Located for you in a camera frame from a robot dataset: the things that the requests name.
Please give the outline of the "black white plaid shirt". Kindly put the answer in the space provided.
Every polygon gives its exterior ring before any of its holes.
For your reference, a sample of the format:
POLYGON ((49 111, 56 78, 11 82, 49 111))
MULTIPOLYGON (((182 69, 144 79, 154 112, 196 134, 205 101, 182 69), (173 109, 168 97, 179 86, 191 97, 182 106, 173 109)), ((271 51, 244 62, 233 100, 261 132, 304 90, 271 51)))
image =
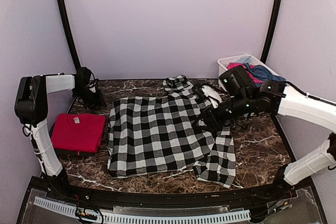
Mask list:
POLYGON ((192 168, 198 180, 229 188, 236 176, 230 126, 215 134, 192 126, 221 96, 211 85, 193 84, 184 75, 165 79, 163 89, 162 97, 126 97, 112 103, 110 176, 124 179, 192 168))

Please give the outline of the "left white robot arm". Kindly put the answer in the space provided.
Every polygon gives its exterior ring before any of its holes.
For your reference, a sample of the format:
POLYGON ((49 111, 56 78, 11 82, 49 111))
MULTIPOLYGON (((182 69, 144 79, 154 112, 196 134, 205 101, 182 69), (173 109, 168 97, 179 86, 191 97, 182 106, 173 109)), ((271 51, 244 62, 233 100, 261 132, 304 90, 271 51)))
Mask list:
POLYGON ((42 172, 49 177, 58 177, 63 167, 49 136, 47 95, 61 91, 72 91, 87 108, 106 105, 98 86, 90 85, 90 74, 49 74, 21 78, 15 100, 15 114, 24 126, 24 134, 32 142, 42 172))

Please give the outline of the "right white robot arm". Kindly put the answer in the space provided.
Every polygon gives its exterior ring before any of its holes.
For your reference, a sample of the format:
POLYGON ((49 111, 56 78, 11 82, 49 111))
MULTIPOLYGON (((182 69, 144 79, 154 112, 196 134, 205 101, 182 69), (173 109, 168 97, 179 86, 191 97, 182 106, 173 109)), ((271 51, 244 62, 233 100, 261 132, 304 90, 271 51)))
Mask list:
POLYGON ((335 103, 304 93, 290 82, 266 81, 260 87, 253 81, 239 84, 225 79, 223 83, 230 98, 203 110, 193 122, 194 128, 215 134, 238 116, 266 112, 299 118, 331 131, 315 150, 278 170, 274 184, 268 187, 271 199, 280 199, 288 187, 324 168, 335 168, 335 103))

